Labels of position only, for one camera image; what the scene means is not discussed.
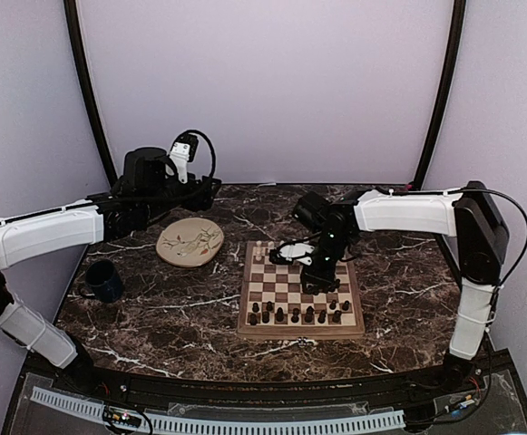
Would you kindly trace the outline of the dark chess piece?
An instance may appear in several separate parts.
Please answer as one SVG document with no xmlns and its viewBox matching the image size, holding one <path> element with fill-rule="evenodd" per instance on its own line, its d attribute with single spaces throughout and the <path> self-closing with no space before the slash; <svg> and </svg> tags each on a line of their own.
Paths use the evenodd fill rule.
<svg viewBox="0 0 527 435">
<path fill-rule="evenodd" d="M 250 325 L 257 325 L 260 320 L 260 314 L 259 313 L 250 313 L 249 314 L 249 324 Z"/>
<path fill-rule="evenodd" d="M 277 311 L 275 312 L 275 323 L 276 324 L 283 324 L 285 321 L 285 314 L 282 307 L 279 307 Z"/>
</svg>

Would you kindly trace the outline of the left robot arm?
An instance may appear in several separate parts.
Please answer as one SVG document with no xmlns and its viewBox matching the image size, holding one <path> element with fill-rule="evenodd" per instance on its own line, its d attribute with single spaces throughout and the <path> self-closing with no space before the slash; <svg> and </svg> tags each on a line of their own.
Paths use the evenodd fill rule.
<svg viewBox="0 0 527 435">
<path fill-rule="evenodd" d="M 101 387 L 88 355 L 67 333 L 46 321 L 6 287 L 4 270 L 68 247 L 110 242 L 150 227 L 172 209 L 204 211 L 221 186 L 212 173 L 196 178 L 187 171 L 193 153 L 181 142 L 171 150 L 140 148 L 127 153 L 123 174 L 108 192 L 66 206 L 0 218 L 0 329 L 27 350 L 65 370 L 81 395 Z"/>
</svg>

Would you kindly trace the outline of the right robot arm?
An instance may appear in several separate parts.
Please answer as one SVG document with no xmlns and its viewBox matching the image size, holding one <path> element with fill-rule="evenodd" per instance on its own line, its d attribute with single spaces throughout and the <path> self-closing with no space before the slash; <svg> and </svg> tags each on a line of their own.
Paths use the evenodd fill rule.
<svg viewBox="0 0 527 435">
<path fill-rule="evenodd" d="M 461 296 L 448 346 L 454 359 L 436 372 L 435 384 L 454 393 L 471 377 L 467 361 L 478 353 L 511 275 L 503 270 L 510 230 L 497 199 L 524 211 L 515 199 L 480 181 L 445 190 L 361 188 L 334 200 L 310 192 L 299 199 L 293 216 L 312 236 L 271 248 L 269 260 L 275 265 L 299 262 L 303 290 L 328 293 L 339 287 L 337 263 L 346 261 L 345 252 L 364 233 L 416 232 L 442 239 Z"/>
</svg>

